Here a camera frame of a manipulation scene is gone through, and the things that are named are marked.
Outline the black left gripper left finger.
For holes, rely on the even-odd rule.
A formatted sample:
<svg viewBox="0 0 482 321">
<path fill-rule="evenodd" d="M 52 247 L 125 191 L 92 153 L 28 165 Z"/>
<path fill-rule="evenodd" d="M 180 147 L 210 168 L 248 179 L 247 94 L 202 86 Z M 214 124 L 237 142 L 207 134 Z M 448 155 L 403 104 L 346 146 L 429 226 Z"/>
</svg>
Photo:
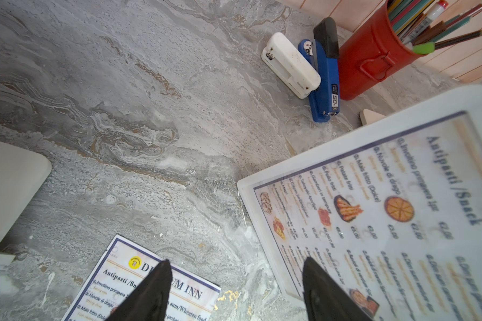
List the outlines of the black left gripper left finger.
<svg viewBox="0 0 482 321">
<path fill-rule="evenodd" d="M 165 320 L 172 280 L 170 261 L 160 262 L 111 313 L 107 321 Z"/>
</svg>

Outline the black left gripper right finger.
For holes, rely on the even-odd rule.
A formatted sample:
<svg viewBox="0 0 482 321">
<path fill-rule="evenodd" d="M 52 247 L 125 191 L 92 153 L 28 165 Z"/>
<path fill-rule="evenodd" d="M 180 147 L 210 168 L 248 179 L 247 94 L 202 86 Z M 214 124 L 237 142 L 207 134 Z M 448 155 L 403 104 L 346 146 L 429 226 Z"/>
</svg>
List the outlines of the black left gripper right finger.
<svg viewBox="0 0 482 321">
<path fill-rule="evenodd" d="M 303 287 L 308 320 L 371 320 L 311 257 L 304 263 Z"/>
</svg>

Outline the dim sum inn menu sheet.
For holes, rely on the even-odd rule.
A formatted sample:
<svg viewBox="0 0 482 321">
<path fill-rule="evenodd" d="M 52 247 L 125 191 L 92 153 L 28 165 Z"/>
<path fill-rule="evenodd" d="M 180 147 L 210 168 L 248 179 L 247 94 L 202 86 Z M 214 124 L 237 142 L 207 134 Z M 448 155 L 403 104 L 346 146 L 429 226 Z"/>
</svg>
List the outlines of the dim sum inn menu sheet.
<svg viewBox="0 0 482 321">
<path fill-rule="evenodd" d="M 221 288 L 115 235 L 64 320 L 209 320 Z"/>
</svg>

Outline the white menu holder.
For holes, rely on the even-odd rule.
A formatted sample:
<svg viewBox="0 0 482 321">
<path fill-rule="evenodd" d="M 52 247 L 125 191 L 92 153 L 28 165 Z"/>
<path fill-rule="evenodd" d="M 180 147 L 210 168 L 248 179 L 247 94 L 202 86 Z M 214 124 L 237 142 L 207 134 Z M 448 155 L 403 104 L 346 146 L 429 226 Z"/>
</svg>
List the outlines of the white menu holder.
<svg viewBox="0 0 482 321">
<path fill-rule="evenodd" d="M 0 142 L 0 243 L 51 170 L 52 164 L 44 155 Z M 0 270 L 14 258 L 0 252 Z"/>
<path fill-rule="evenodd" d="M 482 85 L 238 182 L 284 297 L 313 258 L 371 320 L 482 320 Z"/>
<path fill-rule="evenodd" d="M 360 112 L 360 120 L 363 126 L 376 123 L 377 121 L 382 120 L 385 117 L 385 115 L 369 109 L 363 109 Z"/>
</svg>

